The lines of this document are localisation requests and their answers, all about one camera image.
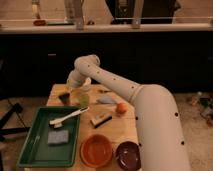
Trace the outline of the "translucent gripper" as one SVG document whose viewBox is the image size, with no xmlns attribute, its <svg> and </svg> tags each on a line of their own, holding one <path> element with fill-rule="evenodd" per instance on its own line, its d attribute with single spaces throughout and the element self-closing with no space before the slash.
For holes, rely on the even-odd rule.
<svg viewBox="0 0 213 171">
<path fill-rule="evenodd" d="M 84 93 L 81 88 L 73 88 L 69 83 L 66 84 L 66 89 L 72 99 L 79 99 Z"/>
</svg>

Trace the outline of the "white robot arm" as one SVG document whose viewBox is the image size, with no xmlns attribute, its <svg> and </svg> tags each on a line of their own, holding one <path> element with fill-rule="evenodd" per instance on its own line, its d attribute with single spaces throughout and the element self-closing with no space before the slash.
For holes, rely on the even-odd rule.
<svg viewBox="0 0 213 171">
<path fill-rule="evenodd" d="M 139 84 L 100 67 L 96 55 L 78 57 L 68 76 L 70 88 L 87 78 L 101 83 L 135 109 L 143 171 L 191 171 L 176 101 L 158 84 Z"/>
</svg>

